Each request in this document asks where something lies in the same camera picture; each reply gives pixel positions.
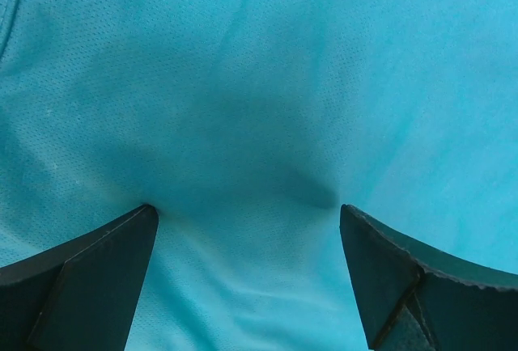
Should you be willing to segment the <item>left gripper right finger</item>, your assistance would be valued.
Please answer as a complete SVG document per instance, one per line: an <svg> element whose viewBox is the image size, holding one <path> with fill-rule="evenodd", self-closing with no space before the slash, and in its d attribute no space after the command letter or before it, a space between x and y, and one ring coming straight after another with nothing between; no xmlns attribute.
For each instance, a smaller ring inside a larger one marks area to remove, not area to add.
<svg viewBox="0 0 518 351"><path fill-rule="evenodd" d="M370 350L515 350L517 276L404 235L353 205L340 234Z"/></svg>

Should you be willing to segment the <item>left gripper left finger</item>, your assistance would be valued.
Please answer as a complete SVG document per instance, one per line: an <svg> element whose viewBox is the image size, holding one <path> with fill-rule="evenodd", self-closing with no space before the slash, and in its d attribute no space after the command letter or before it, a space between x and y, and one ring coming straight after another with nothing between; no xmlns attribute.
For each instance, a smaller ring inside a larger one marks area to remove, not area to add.
<svg viewBox="0 0 518 351"><path fill-rule="evenodd" d="M123 350L158 230L150 205L1 269L3 350Z"/></svg>

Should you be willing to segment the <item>teal t-shirt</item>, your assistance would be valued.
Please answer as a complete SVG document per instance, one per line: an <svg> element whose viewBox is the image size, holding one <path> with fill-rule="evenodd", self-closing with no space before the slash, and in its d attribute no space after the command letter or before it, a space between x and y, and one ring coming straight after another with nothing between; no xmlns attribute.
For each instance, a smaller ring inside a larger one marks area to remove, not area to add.
<svg viewBox="0 0 518 351"><path fill-rule="evenodd" d="M1 0L1 263L160 216L130 350L364 350L339 213L517 270L517 0Z"/></svg>

